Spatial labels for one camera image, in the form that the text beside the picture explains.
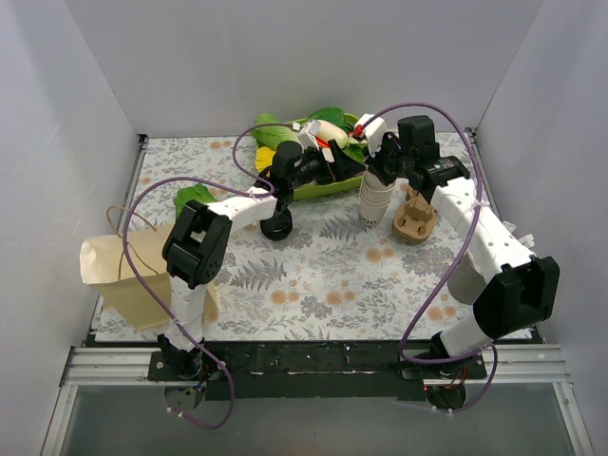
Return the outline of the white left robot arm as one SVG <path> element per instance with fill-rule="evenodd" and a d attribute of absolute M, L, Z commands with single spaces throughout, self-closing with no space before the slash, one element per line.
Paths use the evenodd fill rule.
<path fill-rule="evenodd" d="M 158 340 L 172 372 L 190 380 L 202 371 L 199 344 L 204 341 L 205 296 L 222 266 L 230 235 L 258 222 L 263 236 L 281 241 L 293 230 L 289 205 L 295 189 L 346 181 L 364 171 L 365 165 L 349 157 L 335 140 L 327 148 L 285 141 L 278 145 L 272 163 L 259 172 L 248 196 L 210 204 L 192 199 L 185 204 L 162 248 L 173 317 Z"/>

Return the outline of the black plastic cup lid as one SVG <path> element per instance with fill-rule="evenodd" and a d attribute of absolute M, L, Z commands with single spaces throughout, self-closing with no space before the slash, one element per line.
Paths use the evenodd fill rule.
<path fill-rule="evenodd" d="M 293 230 L 293 217 L 288 209 L 276 213 L 273 217 L 259 223 L 263 236 L 272 241 L 281 241 L 287 238 Z"/>

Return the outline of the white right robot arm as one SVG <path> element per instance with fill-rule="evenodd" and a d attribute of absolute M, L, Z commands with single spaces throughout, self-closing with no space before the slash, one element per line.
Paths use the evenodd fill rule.
<path fill-rule="evenodd" d="M 408 180 L 462 238 L 454 261 L 471 256 L 484 279 L 472 314 L 436 333 L 422 363 L 441 377 L 451 377 L 478 350 L 552 315 L 560 278 L 556 260 L 538 257 L 483 204 L 479 168 L 468 169 L 458 158 L 442 156 L 430 117 L 403 118 L 396 132 L 390 132 L 380 116 L 366 114 L 353 134 L 367 141 L 368 170 L 385 185 Z"/>

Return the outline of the stack of white paper cups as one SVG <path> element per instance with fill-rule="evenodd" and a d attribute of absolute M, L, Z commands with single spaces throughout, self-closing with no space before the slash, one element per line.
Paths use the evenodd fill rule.
<path fill-rule="evenodd" d="M 385 185 L 372 172 L 365 171 L 359 189 L 358 215 L 369 227 L 376 226 L 390 205 L 396 182 Z"/>

